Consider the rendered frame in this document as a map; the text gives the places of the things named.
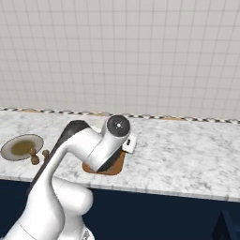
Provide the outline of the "navy blue cupboard run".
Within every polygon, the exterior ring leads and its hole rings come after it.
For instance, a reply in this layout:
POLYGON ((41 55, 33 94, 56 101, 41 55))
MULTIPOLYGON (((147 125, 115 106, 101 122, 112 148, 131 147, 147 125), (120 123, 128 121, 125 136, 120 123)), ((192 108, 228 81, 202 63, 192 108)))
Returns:
POLYGON ((240 240, 240 200, 92 187, 96 240, 240 240))

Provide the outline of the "brown wooden cutting board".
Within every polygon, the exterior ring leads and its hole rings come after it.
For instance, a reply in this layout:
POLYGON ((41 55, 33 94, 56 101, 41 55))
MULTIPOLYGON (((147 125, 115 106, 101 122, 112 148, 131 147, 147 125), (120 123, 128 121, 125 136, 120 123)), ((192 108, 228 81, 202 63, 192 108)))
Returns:
MULTIPOLYGON (((117 175, 122 171, 124 159, 125 159, 126 152, 121 151, 119 158, 114 162, 114 164, 109 168, 107 171, 99 172, 99 174, 104 175, 117 175)), ((82 164, 82 169, 87 173, 96 174, 96 172, 92 171, 88 165, 85 163, 82 164)))

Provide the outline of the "grey round plate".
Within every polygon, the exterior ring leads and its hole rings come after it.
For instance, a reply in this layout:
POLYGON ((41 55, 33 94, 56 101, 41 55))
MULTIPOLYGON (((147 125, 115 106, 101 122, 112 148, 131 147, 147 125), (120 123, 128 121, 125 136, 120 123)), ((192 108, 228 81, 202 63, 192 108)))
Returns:
POLYGON ((4 158, 5 160, 9 160, 9 161, 19 161, 19 160, 24 160, 30 157, 29 153, 26 155, 22 155, 22 156, 16 156, 13 155, 11 153, 11 147, 14 143, 20 142, 20 141, 31 141, 35 144, 35 149, 38 152, 44 144, 43 139, 36 135, 36 134, 24 134, 24 135, 20 135, 17 136, 9 141, 7 141, 2 148, 0 149, 0 153, 2 158, 4 158))

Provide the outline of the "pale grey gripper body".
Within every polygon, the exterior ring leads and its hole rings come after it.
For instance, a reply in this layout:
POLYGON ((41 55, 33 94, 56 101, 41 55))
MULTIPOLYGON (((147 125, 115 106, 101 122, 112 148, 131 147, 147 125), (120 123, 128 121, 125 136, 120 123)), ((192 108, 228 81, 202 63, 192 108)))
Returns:
POLYGON ((99 172, 104 172, 107 171, 111 166, 114 164, 114 162, 119 158, 120 152, 123 151, 121 148, 119 148, 108 160, 106 163, 104 163, 100 169, 97 171, 99 172))

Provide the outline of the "olive brown meat piece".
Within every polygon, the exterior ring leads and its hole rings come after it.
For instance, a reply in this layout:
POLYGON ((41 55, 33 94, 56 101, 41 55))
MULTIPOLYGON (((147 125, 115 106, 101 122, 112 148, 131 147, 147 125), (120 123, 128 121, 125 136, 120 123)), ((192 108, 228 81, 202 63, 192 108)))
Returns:
POLYGON ((35 144, 31 141, 15 142, 11 147, 11 153, 16 156, 26 155, 34 147, 35 144))

